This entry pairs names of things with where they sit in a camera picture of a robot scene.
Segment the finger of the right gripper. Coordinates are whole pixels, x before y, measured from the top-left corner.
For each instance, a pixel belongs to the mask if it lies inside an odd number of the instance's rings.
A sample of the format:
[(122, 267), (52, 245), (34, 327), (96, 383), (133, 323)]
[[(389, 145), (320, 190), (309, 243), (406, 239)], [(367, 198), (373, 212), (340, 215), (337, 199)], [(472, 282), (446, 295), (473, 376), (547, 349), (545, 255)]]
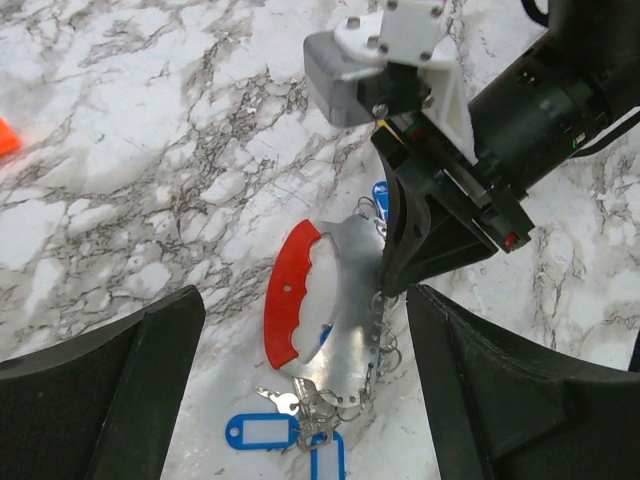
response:
[[(426, 175), (408, 164), (401, 171)], [(413, 195), (408, 185), (386, 164), (390, 213), (380, 270), (380, 289), (386, 296), (397, 296), (412, 284), (488, 259), (498, 248), (486, 245), (449, 215), (430, 196), (431, 187), (419, 187)]]

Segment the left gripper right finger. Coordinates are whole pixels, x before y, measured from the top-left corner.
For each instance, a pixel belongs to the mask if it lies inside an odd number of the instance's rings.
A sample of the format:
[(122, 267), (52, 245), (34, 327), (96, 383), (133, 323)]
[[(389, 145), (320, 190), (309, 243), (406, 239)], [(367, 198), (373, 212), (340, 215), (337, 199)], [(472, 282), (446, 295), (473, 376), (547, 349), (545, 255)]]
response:
[(407, 312), (444, 479), (635, 479), (639, 376), (514, 334), (428, 286)]

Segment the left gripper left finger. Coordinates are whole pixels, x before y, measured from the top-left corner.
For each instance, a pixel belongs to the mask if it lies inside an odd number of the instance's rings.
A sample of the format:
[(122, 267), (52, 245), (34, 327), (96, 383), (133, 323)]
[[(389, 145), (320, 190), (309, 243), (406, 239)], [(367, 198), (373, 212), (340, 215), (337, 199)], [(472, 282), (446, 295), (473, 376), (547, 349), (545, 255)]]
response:
[(159, 478), (204, 320), (187, 286), (2, 362), (2, 478)]

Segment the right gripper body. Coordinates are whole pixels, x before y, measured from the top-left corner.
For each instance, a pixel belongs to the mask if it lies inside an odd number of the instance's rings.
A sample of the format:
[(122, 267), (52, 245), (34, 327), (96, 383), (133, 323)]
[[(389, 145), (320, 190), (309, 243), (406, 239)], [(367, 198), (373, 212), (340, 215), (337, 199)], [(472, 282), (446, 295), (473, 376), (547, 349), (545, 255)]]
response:
[(534, 225), (521, 206), (526, 192), (511, 187), (492, 166), (473, 165), (426, 115), (388, 117), (377, 126), (399, 143), (409, 165), (426, 175), (419, 180), (395, 167), (393, 172), (408, 182), (405, 192), (416, 195), (419, 187), (433, 188), (430, 196), (449, 215), (481, 242), (506, 253), (531, 240)]

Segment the blue tag key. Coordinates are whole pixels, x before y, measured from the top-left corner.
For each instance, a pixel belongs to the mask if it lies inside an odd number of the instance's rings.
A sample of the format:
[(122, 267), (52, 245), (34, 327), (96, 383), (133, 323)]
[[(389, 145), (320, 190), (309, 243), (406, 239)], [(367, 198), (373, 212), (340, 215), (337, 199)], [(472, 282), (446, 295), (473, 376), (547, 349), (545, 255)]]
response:
[(296, 443), (310, 446), (320, 430), (311, 423), (310, 415), (303, 416), (307, 404), (302, 396), (279, 392), (262, 386), (255, 392), (275, 406), (274, 412), (239, 413), (226, 424), (227, 444), (238, 451), (284, 450)]

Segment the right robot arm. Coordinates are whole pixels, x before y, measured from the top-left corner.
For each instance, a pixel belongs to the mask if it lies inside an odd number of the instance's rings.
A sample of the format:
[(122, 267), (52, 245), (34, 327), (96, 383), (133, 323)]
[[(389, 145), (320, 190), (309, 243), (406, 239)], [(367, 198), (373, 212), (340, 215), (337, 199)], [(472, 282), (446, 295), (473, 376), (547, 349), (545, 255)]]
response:
[(545, 34), (470, 104), (475, 162), (420, 112), (372, 137), (390, 194), (380, 288), (388, 297), (530, 239), (527, 191), (639, 120), (639, 5), (526, 2)]

